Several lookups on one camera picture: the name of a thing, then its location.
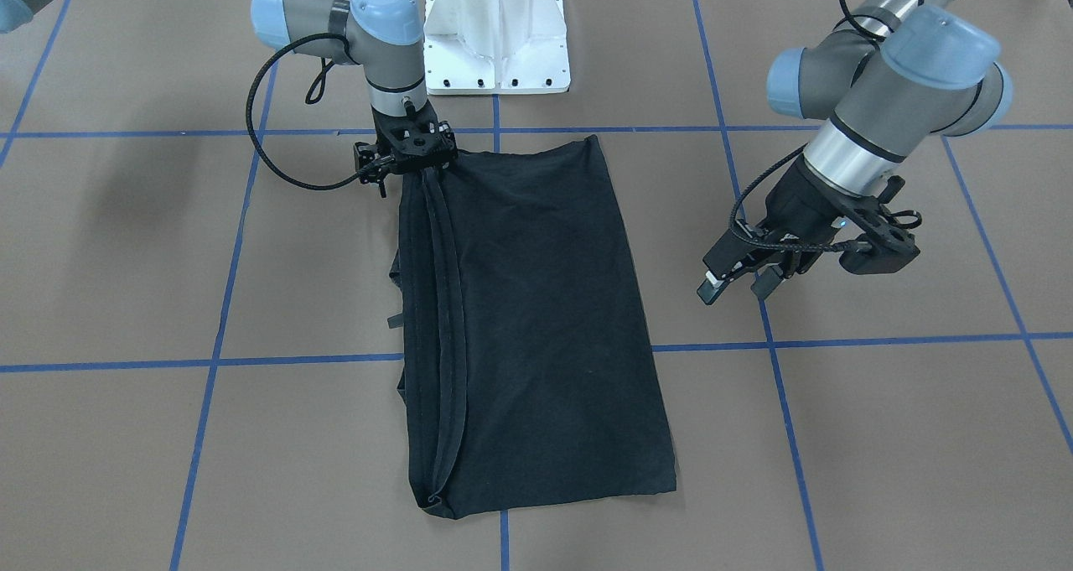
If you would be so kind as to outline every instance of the black garment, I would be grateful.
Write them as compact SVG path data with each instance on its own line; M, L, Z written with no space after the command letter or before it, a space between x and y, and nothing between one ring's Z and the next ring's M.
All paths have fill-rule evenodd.
M405 177L410 484L447 518L675 489L626 230L594 136Z

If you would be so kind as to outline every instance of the blue cap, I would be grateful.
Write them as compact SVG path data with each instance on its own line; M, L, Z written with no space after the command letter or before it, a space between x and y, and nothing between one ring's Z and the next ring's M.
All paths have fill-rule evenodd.
M384 43L406 46L421 40L417 0L350 0L350 13L365 32Z
M955 14L921 5L884 41L880 53L909 80L958 90L980 83L1001 48L995 36Z
M1002 94L999 98L999 105L995 108L994 115L991 115L991 117L989 117L984 125L981 125L980 129L976 129L973 132L987 131L993 127L993 125L997 123L998 120L1002 120L1005 113L1010 112L1010 105L1013 104L1013 79L1010 78L1010 73L1005 71L1002 63L995 62L995 65L999 68L999 74L1002 75Z
M283 48L291 43L283 14L283 0L253 0L250 2L250 21L261 43L271 48Z
M33 12L23 0L0 0L0 32L11 32L32 18Z
M802 55L805 47L787 48L767 70L767 105L789 117L805 117L802 113Z

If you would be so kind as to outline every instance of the white plastic bracket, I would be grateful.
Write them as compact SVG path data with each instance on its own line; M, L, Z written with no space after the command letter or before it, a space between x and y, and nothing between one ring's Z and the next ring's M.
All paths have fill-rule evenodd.
M562 0L425 0L429 93L562 93Z

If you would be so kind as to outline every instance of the black cloth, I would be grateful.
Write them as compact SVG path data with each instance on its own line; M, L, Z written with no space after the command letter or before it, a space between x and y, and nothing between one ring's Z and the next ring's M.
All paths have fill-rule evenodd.
M403 178L410 484L447 518L675 489L674 452L594 136Z

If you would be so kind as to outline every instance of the table surface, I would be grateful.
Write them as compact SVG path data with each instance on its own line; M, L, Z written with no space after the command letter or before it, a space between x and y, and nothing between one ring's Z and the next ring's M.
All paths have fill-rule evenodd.
M905 162L920 259L822 259L766 306L745 284L702 305L701 258L735 190L813 135L764 77L836 0L565 0L570 92L435 98L470 150L600 136L680 478L461 522L407 486L399 184L264 171L248 3L58 0L0 39L0 567L1069 568L1065 0L951 5L1003 44L1013 108ZM317 69L285 59L256 116L325 182L372 125L353 68L304 105Z

